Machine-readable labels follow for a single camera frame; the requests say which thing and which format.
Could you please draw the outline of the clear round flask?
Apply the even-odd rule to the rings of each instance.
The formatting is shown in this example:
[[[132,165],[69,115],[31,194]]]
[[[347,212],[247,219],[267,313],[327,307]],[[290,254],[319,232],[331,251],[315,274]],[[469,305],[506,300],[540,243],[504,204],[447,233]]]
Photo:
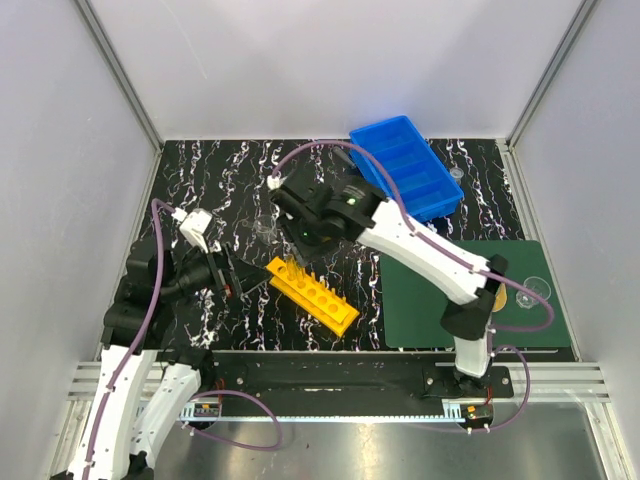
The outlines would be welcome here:
[[[266,245],[276,245],[279,241],[277,222],[271,215],[261,215],[254,219],[251,228],[256,238]]]

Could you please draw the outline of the yellow test tube rack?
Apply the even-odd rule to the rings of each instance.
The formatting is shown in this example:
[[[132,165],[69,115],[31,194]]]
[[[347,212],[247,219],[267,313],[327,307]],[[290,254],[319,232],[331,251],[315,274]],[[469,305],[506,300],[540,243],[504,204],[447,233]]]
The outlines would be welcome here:
[[[297,278],[288,279],[285,260],[280,257],[273,258],[267,264],[266,269],[271,275],[269,280],[271,286],[316,318],[338,337],[342,337],[360,315],[360,312],[351,306],[344,297],[338,295],[327,283],[319,280],[313,272],[308,273],[304,269],[306,282],[301,288]]]

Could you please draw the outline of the blue plastic compartment bin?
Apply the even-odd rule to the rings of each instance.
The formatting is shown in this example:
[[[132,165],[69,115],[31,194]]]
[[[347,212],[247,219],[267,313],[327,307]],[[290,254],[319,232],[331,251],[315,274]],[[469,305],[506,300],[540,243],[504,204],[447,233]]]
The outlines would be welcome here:
[[[350,142],[372,154],[394,181],[407,213],[421,223],[453,214],[464,194],[406,116],[350,132]]]

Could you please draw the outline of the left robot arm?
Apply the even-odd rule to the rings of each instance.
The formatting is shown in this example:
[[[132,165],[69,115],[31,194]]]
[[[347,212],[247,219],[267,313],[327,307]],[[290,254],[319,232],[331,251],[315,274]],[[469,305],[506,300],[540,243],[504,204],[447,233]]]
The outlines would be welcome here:
[[[265,268],[245,262],[229,246],[175,262],[162,239],[135,242],[103,319],[98,387],[87,424],[57,478],[153,478],[180,412],[216,382],[210,352],[163,350],[174,304],[204,288],[238,303],[268,279]]]

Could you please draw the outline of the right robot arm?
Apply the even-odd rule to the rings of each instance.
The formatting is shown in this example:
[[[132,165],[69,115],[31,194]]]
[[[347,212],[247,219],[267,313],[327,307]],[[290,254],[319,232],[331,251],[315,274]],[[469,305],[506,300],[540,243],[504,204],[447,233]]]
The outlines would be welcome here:
[[[295,172],[267,179],[278,225],[302,266],[349,242],[375,249],[442,291],[448,304],[441,325],[454,339],[454,384],[476,396],[490,383],[488,329],[507,262],[468,252],[409,218],[399,203],[360,176],[330,186]]]

